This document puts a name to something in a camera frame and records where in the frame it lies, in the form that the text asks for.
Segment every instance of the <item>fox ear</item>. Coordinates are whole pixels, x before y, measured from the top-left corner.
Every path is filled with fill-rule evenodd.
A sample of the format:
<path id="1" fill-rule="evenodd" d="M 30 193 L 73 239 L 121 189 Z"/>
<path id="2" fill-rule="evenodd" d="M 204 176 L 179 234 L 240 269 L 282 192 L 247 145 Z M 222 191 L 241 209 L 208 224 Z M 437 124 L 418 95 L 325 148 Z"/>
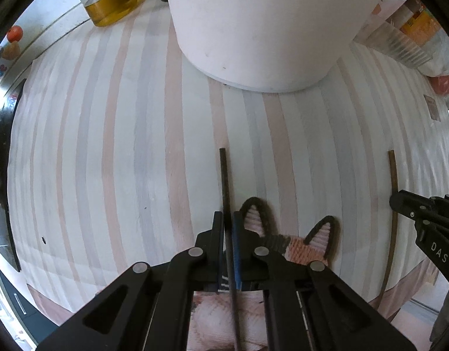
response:
<path id="1" fill-rule="evenodd" d="M 245 229 L 257 232 L 260 237 L 275 232 L 272 211 L 265 200 L 251 197 L 242 204 L 239 211 L 244 219 Z"/>
<path id="2" fill-rule="evenodd" d="M 334 246 L 335 231 L 338 223 L 331 215 L 327 215 L 319 221 L 307 234 L 303 243 L 310 245 L 324 253 L 324 259 L 327 259 Z"/>

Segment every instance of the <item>thin black rod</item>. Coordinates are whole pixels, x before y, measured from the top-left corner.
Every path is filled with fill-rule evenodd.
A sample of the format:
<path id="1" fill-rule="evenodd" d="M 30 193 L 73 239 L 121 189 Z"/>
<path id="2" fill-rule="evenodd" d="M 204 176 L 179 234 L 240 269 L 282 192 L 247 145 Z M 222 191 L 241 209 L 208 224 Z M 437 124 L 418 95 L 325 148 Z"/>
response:
<path id="1" fill-rule="evenodd" d="M 224 217 L 224 241 L 226 243 L 226 266 L 228 269 L 229 293 L 231 295 L 232 326 L 234 331 L 234 349 L 241 351 L 241 335 L 239 328 L 238 297 L 236 293 L 236 281 L 234 279 L 234 259 L 232 254 L 232 222 L 231 204 L 229 197 L 228 164 L 226 162 L 226 149 L 220 148 L 221 166 L 221 193 L 223 195 L 223 217 Z"/>

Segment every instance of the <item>brown wooden stick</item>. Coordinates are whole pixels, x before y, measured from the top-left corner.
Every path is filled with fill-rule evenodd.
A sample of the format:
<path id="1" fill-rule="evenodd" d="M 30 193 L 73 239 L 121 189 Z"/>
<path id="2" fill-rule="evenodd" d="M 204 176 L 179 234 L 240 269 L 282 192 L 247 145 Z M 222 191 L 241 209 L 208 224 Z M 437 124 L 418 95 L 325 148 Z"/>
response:
<path id="1" fill-rule="evenodd" d="M 392 194 L 399 191 L 399 181 L 397 177 L 397 162 L 395 161 L 395 153 L 393 150 L 388 151 L 389 166 L 390 166 L 390 181 L 392 185 Z M 387 265 L 385 266 L 384 279 L 382 280 L 381 292 L 378 295 L 378 299 L 374 305 L 376 310 L 381 305 L 382 297 L 384 296 L 387 283 L 389 281 L 390 271 L 392 270 L 392 261 L 394 260 L 395 245 L 397 243 L 397 229 L 398 229 L 398 212 L 392 211 L 392 227 L 390 229 L 390 246 L 389 254 L 387 256 Z"/>

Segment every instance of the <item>fox-shaped cloth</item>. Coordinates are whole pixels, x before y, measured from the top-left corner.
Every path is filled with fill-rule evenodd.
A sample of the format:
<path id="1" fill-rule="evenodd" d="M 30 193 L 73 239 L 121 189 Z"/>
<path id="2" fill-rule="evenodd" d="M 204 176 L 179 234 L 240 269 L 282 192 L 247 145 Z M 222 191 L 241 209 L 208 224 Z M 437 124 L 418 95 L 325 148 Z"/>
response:
<path id="1" fill-rule="evenodd" d="M 247 199 L 240 211 L 244 217 L 245 229 L 257 232 L 267 248 L 298 264 L 307 265 L 311 261 L 319 260 L 328 266 L 338 225 L 334 217 L 324 217 L 306 237 L 301 238 L 272 234 L 275 226 L 271 210 L 260 198 Z M 196 292 L 192 307 L 187 350 L 233 350 L 229 293 Z M 267 333 L 262 292 L 238 292 L 238 308 L 242 349 L 266 350 Z"/>

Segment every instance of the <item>plastic bag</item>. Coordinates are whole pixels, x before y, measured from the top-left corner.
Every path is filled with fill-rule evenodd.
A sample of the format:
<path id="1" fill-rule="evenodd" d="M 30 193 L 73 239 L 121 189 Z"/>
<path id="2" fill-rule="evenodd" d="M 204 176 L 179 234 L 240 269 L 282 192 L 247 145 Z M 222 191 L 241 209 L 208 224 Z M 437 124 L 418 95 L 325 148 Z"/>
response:
<path id="1" fill-rule="evenodd" d="M 428 77 L 434 92 L 449 96 L 449 37 L 444 29 L 440 29 L 423 46 L 423 50 L 432 59 L 418 67 L 418 71 Z"/>

